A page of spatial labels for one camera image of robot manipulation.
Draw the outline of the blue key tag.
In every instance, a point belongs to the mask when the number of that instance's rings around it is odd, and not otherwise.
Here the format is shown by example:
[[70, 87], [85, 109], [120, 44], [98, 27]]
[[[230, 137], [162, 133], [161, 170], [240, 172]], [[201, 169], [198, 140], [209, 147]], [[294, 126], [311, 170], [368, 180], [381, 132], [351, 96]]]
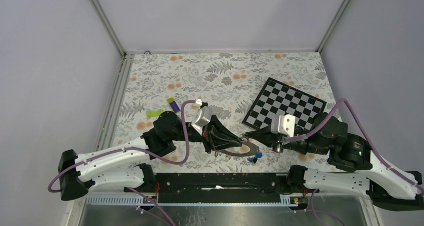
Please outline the blue key tag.
[[258, 159], [260, 159], [263, 156], [262, 152], [257, 152], [254, 156], [248, 158], [248, 161], [255, 164]]

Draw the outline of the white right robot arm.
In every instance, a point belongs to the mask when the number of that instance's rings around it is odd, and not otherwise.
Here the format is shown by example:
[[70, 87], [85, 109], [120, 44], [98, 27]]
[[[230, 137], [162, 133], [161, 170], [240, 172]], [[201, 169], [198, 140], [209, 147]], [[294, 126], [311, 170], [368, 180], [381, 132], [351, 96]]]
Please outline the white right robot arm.
[[274, 152], [287, 149], [328, 155], [327, 162], [336, 168], [331, 173], [293, 165], [282, 182], [283, 193], [336, 191], [370, 199], [374, 206], [388, 211], [424, 208], [420, 172], [404, 172], [382, 162], [366, 139], [349, 133], [348, 125], [336, 117], [326, 120], [326, 116], [327, 113], [316, 115], [307, 130], [295, 125], [294, 116], [280, 115], [270, 125], [246, 133]]

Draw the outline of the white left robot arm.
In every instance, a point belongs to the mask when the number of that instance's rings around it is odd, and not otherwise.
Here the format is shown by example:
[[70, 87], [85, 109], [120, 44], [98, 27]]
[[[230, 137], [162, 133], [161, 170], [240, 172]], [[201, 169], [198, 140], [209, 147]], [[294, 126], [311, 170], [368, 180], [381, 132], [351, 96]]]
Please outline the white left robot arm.
[[101, 190], [140, 188], [148, 192], [160, 190], [155, 182], [150, 161], [169, 165], [185, 165], [190, 158], [191, 143], [203, 145], [208, 154], [234, 157], [254, 155], [257, 147], [228, 130], [200, 99], [195, 120], [185, 120], [184, 111], [165, 111], [152, 128], [131, 141], [108, 149], [78, 154], [64, 151], [57, 175], [48, 184], [48, 191], [59, 193], [63, 201], [84, 197]]

